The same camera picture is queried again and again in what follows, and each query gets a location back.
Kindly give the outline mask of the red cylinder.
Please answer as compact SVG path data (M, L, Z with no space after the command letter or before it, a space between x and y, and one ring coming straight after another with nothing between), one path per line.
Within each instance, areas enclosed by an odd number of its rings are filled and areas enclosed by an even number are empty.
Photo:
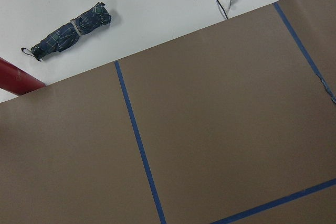
M1 58L1 89L23 95L46 85L17 66Z

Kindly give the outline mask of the folded blue umbrella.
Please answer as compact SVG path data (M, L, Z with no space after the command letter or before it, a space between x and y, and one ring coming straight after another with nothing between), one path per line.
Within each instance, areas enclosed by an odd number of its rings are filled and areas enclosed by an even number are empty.
M71 19L68 23L57 28L46 38L30 49L21 48L21 51L41 61L43 57L55 52L63 52L78 42L80 37L89 34L97 28L108 25L112 16L108 13L103 2L98 2L88 11Z

